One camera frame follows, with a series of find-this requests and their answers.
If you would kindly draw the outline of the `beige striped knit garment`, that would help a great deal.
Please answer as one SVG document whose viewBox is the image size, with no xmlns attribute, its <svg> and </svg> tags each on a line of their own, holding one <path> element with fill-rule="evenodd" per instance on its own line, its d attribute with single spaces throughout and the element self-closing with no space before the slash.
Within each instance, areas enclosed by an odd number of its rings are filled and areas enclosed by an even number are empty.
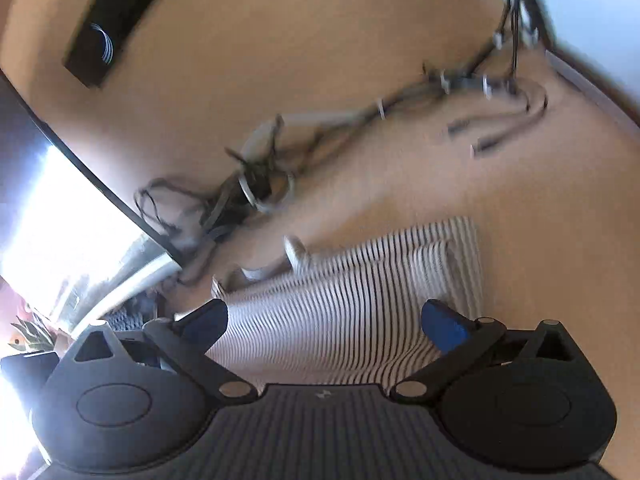
<svg viewBox="0 0 640 480">
<path fill-rule="evenodd" d="M 422 332 L 427 300 L 442 300 L 467 318 L 482 314 L 476 227 L 468 217 L 414 226 L 212 292 L 228 307 L 228 327 L 206 354 L 257 389 L 389 389 L 439 356 Z"/>
</svg>

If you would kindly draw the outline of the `potted plants on sill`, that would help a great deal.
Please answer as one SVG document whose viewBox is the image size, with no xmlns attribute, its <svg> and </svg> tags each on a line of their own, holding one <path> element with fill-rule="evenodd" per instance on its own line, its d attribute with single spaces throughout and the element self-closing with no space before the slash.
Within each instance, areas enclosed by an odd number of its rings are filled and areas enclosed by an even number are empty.
<svg viewBox="0 0 640 480">
<path fill-rule="evenodd" d="M 54 350 L 58 335 L 50 330 L 47 323 L 38 314 L 30 320 L 16 318 L 11 324 L 14 328 L 8 345 L 18 353 L 49 352 Z"/>
</svg>

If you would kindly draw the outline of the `black wall power strip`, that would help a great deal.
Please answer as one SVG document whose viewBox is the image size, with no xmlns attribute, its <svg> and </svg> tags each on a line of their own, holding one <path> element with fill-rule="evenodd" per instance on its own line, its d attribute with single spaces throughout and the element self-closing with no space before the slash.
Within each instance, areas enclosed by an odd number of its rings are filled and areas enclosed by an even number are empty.
<svg viewBox="0 0 640 480">
<path fill-rule="evenodd" d="M 93 0 L 66 54 L 66 70 L 87 88 L 103 84 L 153 1 Z"/>
</svg>

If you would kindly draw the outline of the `black curved monitor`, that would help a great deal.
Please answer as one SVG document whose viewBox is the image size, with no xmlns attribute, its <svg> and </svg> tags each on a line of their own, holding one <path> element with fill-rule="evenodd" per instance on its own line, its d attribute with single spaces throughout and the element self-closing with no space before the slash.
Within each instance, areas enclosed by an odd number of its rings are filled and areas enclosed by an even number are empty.
<svg viewBox="0 0 640 480">
<path fill-rule="evenodd" d="M 182 262 L 3 78 L 1 275 L 29 307 L 76 337 Z"/>
</svg>

